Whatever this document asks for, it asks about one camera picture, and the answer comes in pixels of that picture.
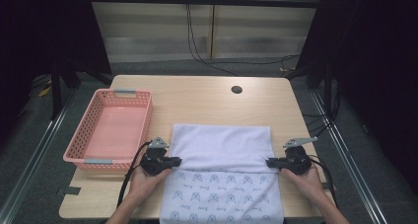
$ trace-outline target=table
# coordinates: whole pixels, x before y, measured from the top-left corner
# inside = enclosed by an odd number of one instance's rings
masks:
[[[243,90],[236,94],[234,86]],[[287,79],[209,76],[119,75],[113,89],[144,89],[153,95],[147,141],[161,136],[170,143],[175,123],[270,126],[273,150],[285,156],[283,145],[293,137],[309,137],[295,95]],[[312,144],[304,145],[315,155]],[[323,171],[319,170],[324,181]],[[100,174],[77,169],[59,209],[63,218],[108,218],[114,211],[124,173]],[[285,217],[320,216],[286,177],[280,176]],[[164,184],[133,213],[132,218],[157,219]]]

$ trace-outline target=black horizontal bar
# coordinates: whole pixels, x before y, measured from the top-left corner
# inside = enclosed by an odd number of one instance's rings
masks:
[[[106,3],[152,3],[152,4],[190,4],[190,5],[229,5],[288,8],[319,8],[331,3],[318,0],[56,0],[56,1],[90,1]]]

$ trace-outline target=towel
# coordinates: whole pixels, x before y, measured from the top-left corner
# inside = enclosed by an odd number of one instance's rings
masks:
[[[160,223],[283,223],[267,126],[175,124]]]

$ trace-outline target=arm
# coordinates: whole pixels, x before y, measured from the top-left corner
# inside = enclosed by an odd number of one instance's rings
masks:
[[[300,176],[285,168],[282,169],[281,174],[295,183],[301,193],[319,209],[327,224],[349,223],[323,190],[319,173],[314,164],[305,174]]]
[[[165,179],[170,172],[170,169],[165,169],[158,175],[150,177],[142,167],[137,167],[132,174],[129,193],[106,223],[128,223],[135,208],[153,192],[155,186]]]

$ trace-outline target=white cloth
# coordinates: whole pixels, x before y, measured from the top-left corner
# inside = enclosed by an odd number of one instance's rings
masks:
[[[160,223],[283,223],[270,128],[175,124]]]

